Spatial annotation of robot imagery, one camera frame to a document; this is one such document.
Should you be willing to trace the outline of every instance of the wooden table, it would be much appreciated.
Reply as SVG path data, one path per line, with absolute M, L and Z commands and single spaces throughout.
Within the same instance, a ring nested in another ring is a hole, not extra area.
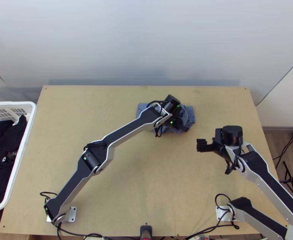
M 155 236 L 186 236 L 217 223 L 214 197 L 245 196 L 258 210 L 285 224 L 273 204 L 238 172 L 224 175 L 226 163 L 196 151 L 196 139 L 214 137 L 225 125 L 243 127 L 244 139 L 261 153 L 276 176 L 250 91 L 242 87 L 44 86 L 38 111 L 0 232 L 55 235 L 46 222 L 41 191 L 59 192 L 76 170 L 83 147 L 135 119 L 140 102 L 168 94 L 192 105 L 196 123 L 187 133 L 142 132 L 115 150 L 114 160 L 92 177 L 72 202 L 76 221 L 69 231 L 104 236 L 138 236 L 141 225 Z M 257 233 L 218 228 L 213 235 Z

